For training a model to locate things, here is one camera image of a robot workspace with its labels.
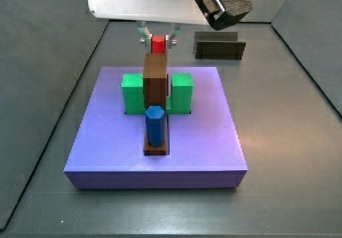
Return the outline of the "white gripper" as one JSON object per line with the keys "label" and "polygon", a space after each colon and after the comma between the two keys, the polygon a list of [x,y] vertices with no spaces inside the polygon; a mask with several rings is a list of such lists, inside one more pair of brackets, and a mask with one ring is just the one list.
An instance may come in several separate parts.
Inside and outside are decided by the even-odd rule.
{"label": "white gripper", "polygon": [[146,46],[151,44],[153,33],[145,21],[173,23],[167,46],[178,43],[181,24],[207,23],[195,0],[88,0],[88,7],[96,18],[138,21],[141,43]]}

